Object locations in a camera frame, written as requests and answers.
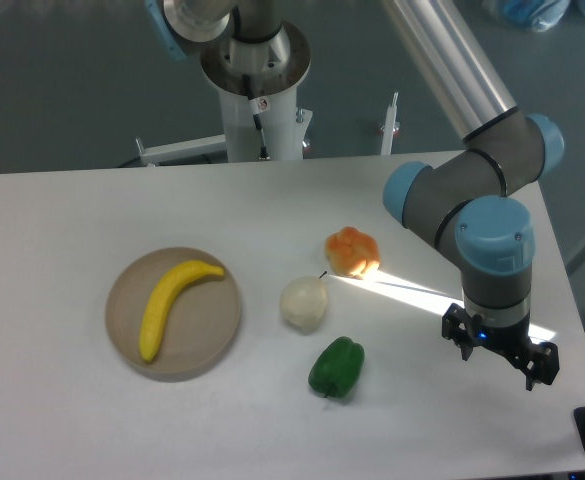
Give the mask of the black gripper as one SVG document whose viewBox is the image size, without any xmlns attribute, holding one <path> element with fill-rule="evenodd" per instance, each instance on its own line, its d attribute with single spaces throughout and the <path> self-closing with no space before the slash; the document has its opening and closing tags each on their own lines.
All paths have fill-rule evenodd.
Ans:
<svg viewBox="0 0 585 480">
<path fill-rule="evenodd" d="M 552 385 L 559 372 L 558 346 L 532 343 L 529 335 L 530 300 L 507 307 L 485 307 L 470 300 L 452 303 L 442 316 L 441 335 L 451 340 L 467 361 L 476 347 L 504 358 L 525 376 L 525 388 Z"/>
</svg>

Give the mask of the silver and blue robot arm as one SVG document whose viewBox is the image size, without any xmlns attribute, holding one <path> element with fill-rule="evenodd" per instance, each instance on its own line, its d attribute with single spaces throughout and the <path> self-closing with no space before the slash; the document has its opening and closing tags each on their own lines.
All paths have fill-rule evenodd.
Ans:
<svg viewBox="0 0 585 480">
<path fill-rule="evenodd" d="M 442 335 L 463 357 L 482 347 L 521 371 L 528 386 L 551 384 L 559 354 L 528 335 L 535 238 L 516 191 L 562 158 L 559 128 L 523 115 L 449 1 L 389 1 L 390 18 L 464 143 L 439 167 L 401 165 L 383 190 L 386 210 L 460 271 L 463 304 L 442 318 Z M 308 117 L 296 87 L 310 66 L 304 35 L 276 1 L 149 1 L 165 50 L 198 53 L 225 104 L 232 162 L 299 160 Z"/>
</svg>

